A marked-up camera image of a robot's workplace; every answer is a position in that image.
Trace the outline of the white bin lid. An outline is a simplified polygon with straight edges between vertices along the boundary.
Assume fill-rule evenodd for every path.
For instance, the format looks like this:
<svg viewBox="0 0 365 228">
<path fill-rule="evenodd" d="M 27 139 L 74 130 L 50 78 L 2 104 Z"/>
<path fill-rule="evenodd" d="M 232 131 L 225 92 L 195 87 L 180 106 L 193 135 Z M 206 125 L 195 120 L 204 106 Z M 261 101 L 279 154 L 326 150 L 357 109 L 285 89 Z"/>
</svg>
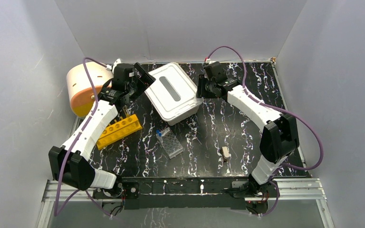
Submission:
<svg viewBox="0 0 365 228">
<path fill-rule="evenodd" d="M 196 97 L 197 85 L 176 62 L 168 63 L 149 72 L 156 81 L 145 91 L 145 94 L 156 109 L 156 106 L 179 106 L 186 102 L 199 101 Z"/>
</svg>

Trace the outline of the beige plastic bin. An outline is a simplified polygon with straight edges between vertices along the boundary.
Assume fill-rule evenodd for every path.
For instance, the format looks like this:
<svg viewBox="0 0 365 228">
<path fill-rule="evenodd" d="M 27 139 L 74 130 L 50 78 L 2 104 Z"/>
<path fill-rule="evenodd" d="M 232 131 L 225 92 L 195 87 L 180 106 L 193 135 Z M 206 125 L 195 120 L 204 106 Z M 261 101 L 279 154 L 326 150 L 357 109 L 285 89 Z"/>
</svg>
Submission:
<svg viewBox="0 0 365 228">
<path fill-rule="evenodd" d="M 199 110 L 199 106 L 202 104 L 202 100 L 194 102 L 186 102 L 179 106 L 162 105 L 156 106 L 156 110 L 161 119 L 168 125 L 173 126 L 182 120 L 196 114 Z"/>
</svg>

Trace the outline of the yellow test tube rack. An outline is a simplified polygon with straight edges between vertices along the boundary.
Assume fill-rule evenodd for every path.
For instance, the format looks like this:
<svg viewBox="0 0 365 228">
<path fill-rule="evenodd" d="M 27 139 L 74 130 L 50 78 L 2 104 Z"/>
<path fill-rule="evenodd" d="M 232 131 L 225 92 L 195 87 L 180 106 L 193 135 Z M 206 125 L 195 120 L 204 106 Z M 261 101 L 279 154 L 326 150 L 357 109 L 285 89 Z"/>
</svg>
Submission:
<svg viewBox="0 0 365 228">
<path fill-rule="evenodd" d="M 96 145 L 99 150 L 113 144 L 139 130 L 142 126 L 136 114 L 109 125 L 100 135 Z"/>
</svg>

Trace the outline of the clear acrylic tube rack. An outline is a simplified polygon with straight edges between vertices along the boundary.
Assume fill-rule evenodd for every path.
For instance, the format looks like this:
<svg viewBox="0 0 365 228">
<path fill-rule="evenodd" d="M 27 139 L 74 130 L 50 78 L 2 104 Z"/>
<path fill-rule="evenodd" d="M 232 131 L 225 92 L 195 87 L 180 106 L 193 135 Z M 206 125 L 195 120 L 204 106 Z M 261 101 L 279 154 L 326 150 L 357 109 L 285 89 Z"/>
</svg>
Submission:
<svg viewBox="0 0 365 228">
<path fill-rule="evenodd" d="M 169 159 L 176 157 L 184 151 L 183 146 L 169 127 L 161 131 L 163 131 L 163 136 L 158 137 L 156 135 L 156 138 L 160 142 L 161 147 L 164 149 Z"/>
</svg>

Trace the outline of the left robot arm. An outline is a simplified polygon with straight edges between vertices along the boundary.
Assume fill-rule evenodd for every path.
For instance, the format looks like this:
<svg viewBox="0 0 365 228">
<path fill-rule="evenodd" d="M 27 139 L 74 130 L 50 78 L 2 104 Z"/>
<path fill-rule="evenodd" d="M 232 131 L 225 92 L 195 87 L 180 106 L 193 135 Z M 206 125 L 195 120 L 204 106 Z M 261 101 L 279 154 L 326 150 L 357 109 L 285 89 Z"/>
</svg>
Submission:
<svg viewBox="0 0 365 228">
<path fill-rule="evenodd" d="M 113 78 L 104 83 L 82 124 L 60 147 L 53 146 L 48 157 L 53 178 L 59 184 L 78 190 L 104 189 L 117 198 L 123 192 L 119 175 L 98 170 L 88 160 L 100 135 L 121 108 L 140 97 L 155 78 L 140 63 L 119 63 L 112 70 Z"/>
</svg>

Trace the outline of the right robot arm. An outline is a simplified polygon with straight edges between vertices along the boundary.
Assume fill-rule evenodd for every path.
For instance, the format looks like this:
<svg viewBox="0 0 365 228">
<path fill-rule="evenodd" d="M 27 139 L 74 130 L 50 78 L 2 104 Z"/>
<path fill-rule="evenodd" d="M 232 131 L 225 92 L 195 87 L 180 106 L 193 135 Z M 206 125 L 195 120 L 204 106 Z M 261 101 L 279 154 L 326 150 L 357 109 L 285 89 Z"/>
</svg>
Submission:
<svg viewBox="0 0 365 228">
<path fill-rule="evenodd" d="M 239 80 L 229 78 L 220 62 L 208 61 L 205 73 L 199 75 L 198 98 L 222 98 L 244 113 L 261 133 L 261 157 L 249 176 L 249 192 L 262 196 L 268 189 L 267 182 L 283 161 L 299 147 L 296 118 L 270 108 L 249 92 Z"/>
</svg>

